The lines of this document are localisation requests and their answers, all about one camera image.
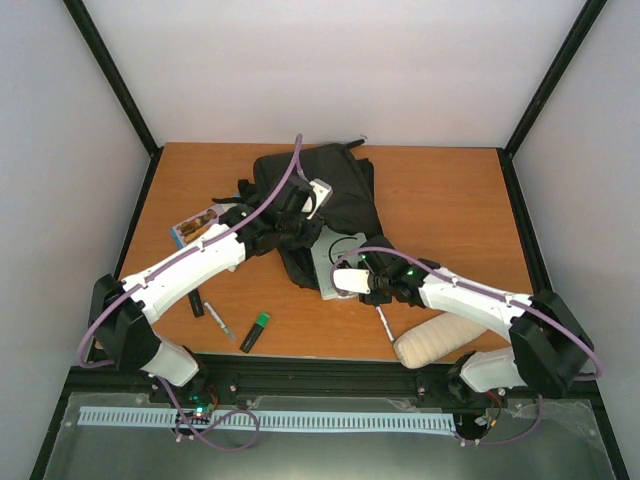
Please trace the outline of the grey Gatsby book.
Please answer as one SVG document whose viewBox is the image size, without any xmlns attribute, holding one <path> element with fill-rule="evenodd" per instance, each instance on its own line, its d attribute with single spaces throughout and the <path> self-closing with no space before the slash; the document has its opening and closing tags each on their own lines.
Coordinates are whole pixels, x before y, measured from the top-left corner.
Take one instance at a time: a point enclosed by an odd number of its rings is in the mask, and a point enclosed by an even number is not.
<svg viewBox="0 0 640 480">
<path fill-rule="evenodd" d="M 362 247 L 365 242 L 363 233 L 340 234 L 326 226 L 322 228 L 311 248 L 311 255 L 323 300 L 352 298 L 371 292 L 369 274 L 364 267 L 358 266 L 358 256 L 354 254 L 341 260 L 341 257 Z"/>
</svg>

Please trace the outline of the black student backpack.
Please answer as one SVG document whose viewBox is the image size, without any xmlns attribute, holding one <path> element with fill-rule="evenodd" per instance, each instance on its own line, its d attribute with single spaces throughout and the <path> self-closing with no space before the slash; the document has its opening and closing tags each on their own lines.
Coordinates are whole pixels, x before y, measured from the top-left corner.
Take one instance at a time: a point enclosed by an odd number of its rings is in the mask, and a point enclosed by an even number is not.
<svg viewBox="0 0 640 480">
<path fill-rule="evenodd" d="M 351 150 L 362 139 L 349 143 L 329 143 L 302 150 L 280 193 L 260 215 L 262 219 L 285 222 L 286 235 L 277 247 L 289 279 L 301 288 L 320 288 L 311 247 L 323 227 L 343 235 L 362 234 L 366 238 L 383 233 L 375 206 L 374 166 L 367 158 L 356 159 Z M 296 221 L 285 214 L 285 201 L 294 195 L 294 186 L 303 181 L 322 182 L 329 196 L 313 193 L 308 198 L 316 213 Z"/>
</svg>

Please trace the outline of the dog picture book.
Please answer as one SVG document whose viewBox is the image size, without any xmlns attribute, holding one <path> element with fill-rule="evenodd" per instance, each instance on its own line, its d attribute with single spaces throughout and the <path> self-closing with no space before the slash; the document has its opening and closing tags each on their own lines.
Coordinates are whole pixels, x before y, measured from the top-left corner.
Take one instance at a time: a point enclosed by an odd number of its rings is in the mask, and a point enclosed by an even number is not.
<svg viewBox="0 0 640 480">
<path fill-rule="evenodd" d="M 240 199 L 238 193 L 231 197 L 214 199 L 209 207 L 173 225 L 169 233 L 177 248 L 182 249 L 198 239 Z"/>
</svg>

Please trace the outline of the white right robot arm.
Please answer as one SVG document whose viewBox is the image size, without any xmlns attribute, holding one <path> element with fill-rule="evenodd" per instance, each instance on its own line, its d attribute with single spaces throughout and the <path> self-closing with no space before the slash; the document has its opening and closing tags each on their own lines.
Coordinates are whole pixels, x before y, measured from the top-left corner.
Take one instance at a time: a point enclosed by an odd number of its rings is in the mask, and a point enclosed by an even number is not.
<svg viewBox="0 0 640 480">
<path fill-rule="evenodd" d="M 527 386 L 558 399 L 573 383 L 602 372 L 593 343 L 551 290 L 528 295 L 490 287 L 401 253 L 383 236 L 366 242 L 358 255 L 369 271 L 370 293 L 439 313 L 395 341 L 396 355 L 407 368 L 425 366 L 493 332 L 506 347 L 472 351 L 454 369 L 455 380 L 474 392 Z"/>
</svg>

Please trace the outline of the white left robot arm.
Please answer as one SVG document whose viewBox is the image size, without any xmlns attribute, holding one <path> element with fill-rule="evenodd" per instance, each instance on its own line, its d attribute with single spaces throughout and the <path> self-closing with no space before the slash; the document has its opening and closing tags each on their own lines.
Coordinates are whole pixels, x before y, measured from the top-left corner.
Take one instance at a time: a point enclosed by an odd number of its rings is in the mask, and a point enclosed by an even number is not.
<svg viewBox="0 0 640 480">
<path fill-rule="evenodd" d="M 106 354 L 104 365 L 162 377 L 184 401 L 201 400 L 208 378 L 195 355 L 157 335 L 153 324 L 225 270 L 287 243 L 312 245 L 321 230 L 316 215 L 331 195 L 331 187 L 319 179 L 294 177 L 265 200 L 256 195 L 221 199 L 217 219 L 182 249 L 122 280 L 100 278 L 94 285 L 88 334 Z"/>
</svg>

